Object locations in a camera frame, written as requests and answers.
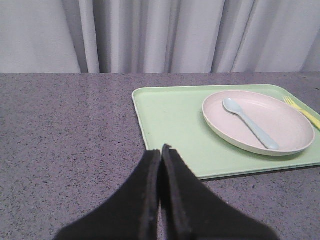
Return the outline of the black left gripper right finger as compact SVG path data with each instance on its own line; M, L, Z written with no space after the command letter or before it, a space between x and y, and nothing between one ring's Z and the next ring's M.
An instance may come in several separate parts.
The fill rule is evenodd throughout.
M162 196L169 240L276 240L267 225L211 192L169 145L162 148Z

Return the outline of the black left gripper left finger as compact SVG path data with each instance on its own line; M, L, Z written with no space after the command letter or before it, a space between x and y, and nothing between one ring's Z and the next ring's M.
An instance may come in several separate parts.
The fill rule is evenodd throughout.
M64 227L57 240L155 240L158 224L159 150L145 151L138 166L106 202Z

